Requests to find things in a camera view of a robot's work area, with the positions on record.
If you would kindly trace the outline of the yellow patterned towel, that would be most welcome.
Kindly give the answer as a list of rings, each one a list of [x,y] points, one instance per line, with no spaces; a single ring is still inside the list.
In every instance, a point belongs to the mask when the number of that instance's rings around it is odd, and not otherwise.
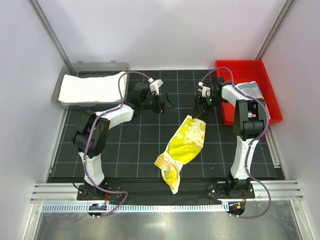
[[[160,169],[162,179],[172,194],[177,194],[181,182],[180,172],[184,165],[195,159],[204,147],[206,123],[187,115],[165,151],[154,162]]]

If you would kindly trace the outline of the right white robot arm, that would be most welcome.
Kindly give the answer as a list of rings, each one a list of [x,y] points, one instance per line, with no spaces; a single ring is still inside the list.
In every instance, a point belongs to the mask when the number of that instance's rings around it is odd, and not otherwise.
[[[254,151],[269,124],[266,102],[255,81],[232,84],[225,82],[223,77],[218,77],[211,87],[199,81],[196,88],[200,95],[195,97],[195,109],[201,115],[209,113],[220,103],[234,106],[233,133],[236,136],[236,150],[225,192],[230,198],[237,198],[250,188]]]

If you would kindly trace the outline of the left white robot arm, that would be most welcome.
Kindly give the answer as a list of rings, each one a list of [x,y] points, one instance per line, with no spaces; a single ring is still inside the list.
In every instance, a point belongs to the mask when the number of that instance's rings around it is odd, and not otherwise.
[[[101,200],[106,188],[101,185],[105,179],[101,155],[107,143],[109,130],[139,117],[143,111],[167,114],[175,110],[168,94],[151,90],[145,83],[137,83],[127,99],[118,106],[102,112],[86,110],[78,123],[72,143],[81,157],[84,180],[91,185],[88,194],[94,200]]]

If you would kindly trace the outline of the white pink towel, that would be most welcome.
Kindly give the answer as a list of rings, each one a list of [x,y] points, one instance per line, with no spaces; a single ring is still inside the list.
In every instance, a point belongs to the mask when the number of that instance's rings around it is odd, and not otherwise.
[[[58,100],[63,104],[113,103],[125,97],[127,75],[122,71],[104,77],[65,75]]]

